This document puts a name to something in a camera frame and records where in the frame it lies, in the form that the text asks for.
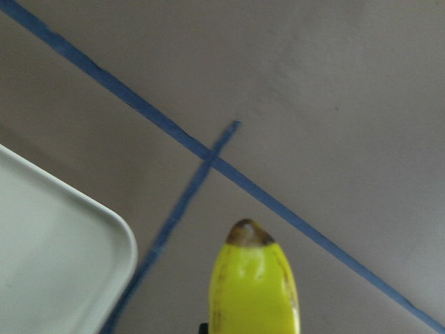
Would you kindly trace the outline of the white bear tray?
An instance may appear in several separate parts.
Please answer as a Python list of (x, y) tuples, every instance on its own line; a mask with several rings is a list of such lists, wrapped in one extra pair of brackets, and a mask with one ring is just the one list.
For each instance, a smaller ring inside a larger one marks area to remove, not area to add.
[(136, 268), (115, 212), (1, 148), (1, 332), (98, 333)]

